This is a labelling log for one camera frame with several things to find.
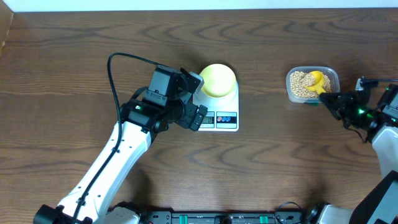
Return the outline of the yellow plastic measuring scoop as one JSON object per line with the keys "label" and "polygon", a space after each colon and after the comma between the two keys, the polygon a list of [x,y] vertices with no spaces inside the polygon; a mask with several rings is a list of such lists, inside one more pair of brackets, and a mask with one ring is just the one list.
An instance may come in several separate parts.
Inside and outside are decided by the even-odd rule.
{"label": "yellow plastic measuring scoop", "polygon": [[325,93],[325,89],[323,85],[325,83],[325,79],[323,77],[323,73],[321,71],[312,71],[310,72],[312,77],[314,78],[314,84],[312,86],[308,86],[308,91],[315,91],[318,95]]}

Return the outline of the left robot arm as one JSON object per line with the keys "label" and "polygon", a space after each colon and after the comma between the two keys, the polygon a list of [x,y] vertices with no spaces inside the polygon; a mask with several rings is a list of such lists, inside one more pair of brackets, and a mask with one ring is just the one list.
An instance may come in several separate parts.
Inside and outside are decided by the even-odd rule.
{"label": "left robot arm", "polygon": [[56,208],[43,205],[34,223],[115,223],[110,203],[137,160],[171,123],[198,131],[207,108],[191,103],[204,79],[183,68],[158,65],[150,85],[118,109],[111,137],[79,184]]}

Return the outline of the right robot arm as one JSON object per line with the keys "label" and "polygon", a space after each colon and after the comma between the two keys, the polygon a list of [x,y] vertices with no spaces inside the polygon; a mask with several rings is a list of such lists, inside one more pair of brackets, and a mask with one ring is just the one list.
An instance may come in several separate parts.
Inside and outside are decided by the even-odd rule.
{"label": "right robot arm", "polygon": [[343,127],[367,132],[377,154],[382,180],[354,209],[324,205],[315,223],[397,223],[397,85],[390,84],[376,108],[368,108],[365,87],[322,93],[320,101]]}

